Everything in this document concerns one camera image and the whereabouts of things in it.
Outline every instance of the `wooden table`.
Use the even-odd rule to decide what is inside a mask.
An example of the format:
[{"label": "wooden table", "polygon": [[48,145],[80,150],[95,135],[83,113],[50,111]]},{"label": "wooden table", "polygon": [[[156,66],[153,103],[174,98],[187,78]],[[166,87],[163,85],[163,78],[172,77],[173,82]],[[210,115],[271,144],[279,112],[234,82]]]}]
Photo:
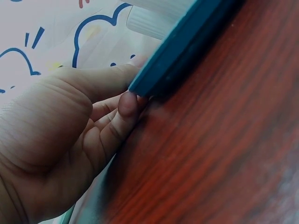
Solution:
[{"label": "wooden table", "polygon": [[74,221],[298,224],[299,0],[248,0]]}]

